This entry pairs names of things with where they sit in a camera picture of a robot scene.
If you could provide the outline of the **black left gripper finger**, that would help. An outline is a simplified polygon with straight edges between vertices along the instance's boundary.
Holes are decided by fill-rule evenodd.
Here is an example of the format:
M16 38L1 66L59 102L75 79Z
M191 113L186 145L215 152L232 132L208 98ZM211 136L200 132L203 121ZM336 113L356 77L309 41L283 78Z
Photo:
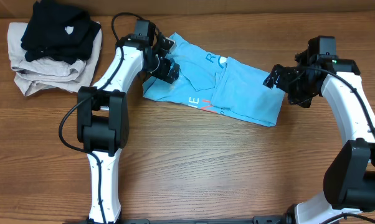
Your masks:
M179 64L174 60L164 59L161 62L161 79L172 84L179 78Z
M159 55L170 54L176 48L176 41L168 37L161 37L158 43L159 43L159 49L158 49Z

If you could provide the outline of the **light blue printed t-shirt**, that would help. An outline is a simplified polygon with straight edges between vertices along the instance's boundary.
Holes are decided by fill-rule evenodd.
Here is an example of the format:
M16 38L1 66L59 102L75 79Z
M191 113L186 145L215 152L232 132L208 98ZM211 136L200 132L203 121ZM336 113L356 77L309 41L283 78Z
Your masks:
M177 47L167 58L179 64L179 77L172 83L150 77L143 83L143 96L190 106L215 114L273 127L284 92L263 82L268 72L240 63L232 57L208 52L183 39L170 37Z

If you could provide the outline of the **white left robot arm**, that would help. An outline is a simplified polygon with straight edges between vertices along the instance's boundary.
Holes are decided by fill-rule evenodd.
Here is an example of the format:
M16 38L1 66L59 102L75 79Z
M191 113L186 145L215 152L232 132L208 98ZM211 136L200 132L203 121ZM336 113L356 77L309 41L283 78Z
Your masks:
M140 72L166 83L179 65L166 58L176 46L149 20L138 19L133 33L116 42L115 57L92 87L77 95L77 139L90 163L92 206L87 223L119 223L118 165L129 135L126 94Z

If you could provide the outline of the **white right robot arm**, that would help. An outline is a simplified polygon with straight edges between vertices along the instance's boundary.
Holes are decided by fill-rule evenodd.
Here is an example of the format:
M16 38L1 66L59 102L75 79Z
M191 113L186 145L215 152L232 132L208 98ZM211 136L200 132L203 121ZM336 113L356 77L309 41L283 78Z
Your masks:
M375 211L375 114L364 94L361 72L354 60L337 56L333 36L310 39L295 61L295 67L276 64L263 85L283 90L291 105L309 108L315 96L330 105L343 147L325 172L323 190L283 215L216 222L312 224L353 217L375 223L363 215Z

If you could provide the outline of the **black folded garment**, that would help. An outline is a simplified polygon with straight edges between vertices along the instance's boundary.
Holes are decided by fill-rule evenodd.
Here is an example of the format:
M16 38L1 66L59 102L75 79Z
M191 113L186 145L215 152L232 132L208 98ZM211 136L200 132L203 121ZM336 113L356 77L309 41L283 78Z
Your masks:
M83 9L50 0L37 1L21 47L28 62L50 57L73 64L90 58L100 29L101 25Z

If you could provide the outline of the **beige folded garment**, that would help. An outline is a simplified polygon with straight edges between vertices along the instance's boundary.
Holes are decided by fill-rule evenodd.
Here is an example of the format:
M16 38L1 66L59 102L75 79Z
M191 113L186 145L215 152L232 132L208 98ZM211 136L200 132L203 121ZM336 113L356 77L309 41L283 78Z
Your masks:
M21 47L21 38L26 28L25 22L12 22L7 32L11 70L16 73L14 82L23 95L30 96L49 88L77 92L80 87L91 84L102 47L102 31L96 35L91 57L87 61L78 59L75 63L68 64L50 57L28 62L25 58L26 51Z

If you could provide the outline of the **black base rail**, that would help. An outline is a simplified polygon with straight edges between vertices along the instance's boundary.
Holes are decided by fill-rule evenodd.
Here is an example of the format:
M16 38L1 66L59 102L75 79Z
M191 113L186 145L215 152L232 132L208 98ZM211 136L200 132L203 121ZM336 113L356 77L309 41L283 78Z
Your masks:
M115 224L296 224L292 215L254 216L249 219L208 220L117 220Z

